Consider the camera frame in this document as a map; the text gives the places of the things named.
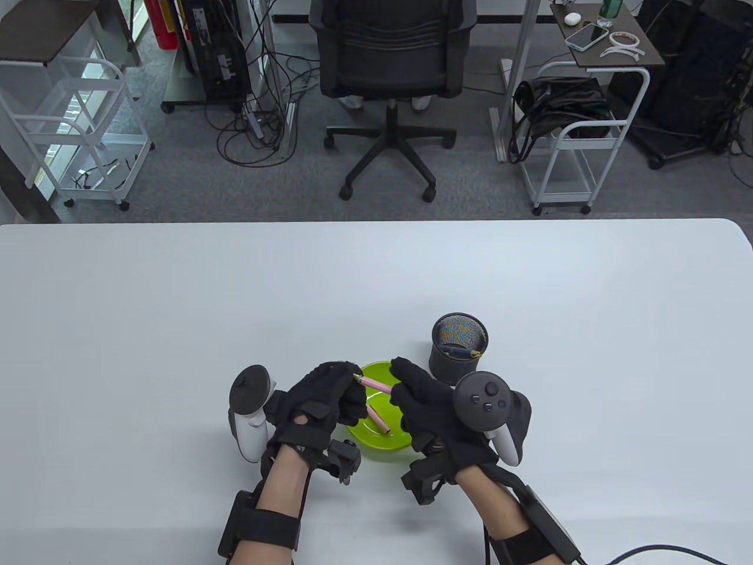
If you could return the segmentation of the person's right hand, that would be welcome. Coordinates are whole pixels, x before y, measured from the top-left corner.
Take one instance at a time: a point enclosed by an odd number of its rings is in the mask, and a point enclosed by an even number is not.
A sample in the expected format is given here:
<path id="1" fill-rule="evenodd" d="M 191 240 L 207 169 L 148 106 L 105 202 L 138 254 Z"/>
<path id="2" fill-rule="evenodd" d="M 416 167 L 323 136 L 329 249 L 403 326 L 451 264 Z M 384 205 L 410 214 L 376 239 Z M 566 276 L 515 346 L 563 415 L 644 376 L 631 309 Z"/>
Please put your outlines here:
<path id="1" fill-rule="evenodd" d="M 391 374 L 398 380 L 393 385 L 390 402 L 402 414 L 401 426 L 420 440 L 414 449 L 425 454 L 429 442 L 440 440 L 442 474 L 454 484 L 455 476 L 463 469 L 495 465 L 499 458 L 481 431 L 474 431 L 461 422 L 454 409 L 454 391 L 449 385 L 433 379 L 427 371 L 401 356 L 393 358 Z"/>

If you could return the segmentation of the person's left hand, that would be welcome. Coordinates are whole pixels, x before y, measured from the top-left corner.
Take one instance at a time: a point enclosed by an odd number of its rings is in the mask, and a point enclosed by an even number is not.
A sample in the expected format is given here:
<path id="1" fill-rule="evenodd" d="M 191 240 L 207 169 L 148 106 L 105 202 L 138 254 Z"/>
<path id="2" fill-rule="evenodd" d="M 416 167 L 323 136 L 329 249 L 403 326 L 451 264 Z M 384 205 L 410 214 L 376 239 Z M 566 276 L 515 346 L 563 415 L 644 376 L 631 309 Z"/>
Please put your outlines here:
<path id="1" fill-rule="evenodd" d="M 267 443 L 271 454 L 286 445 L 314 465 L 337 425 L 355 426 L 368 416 L 365 387 L 355 378 L 361 374 L 360 366 L 349 361 L 327 361 L 284 392 Z"/>

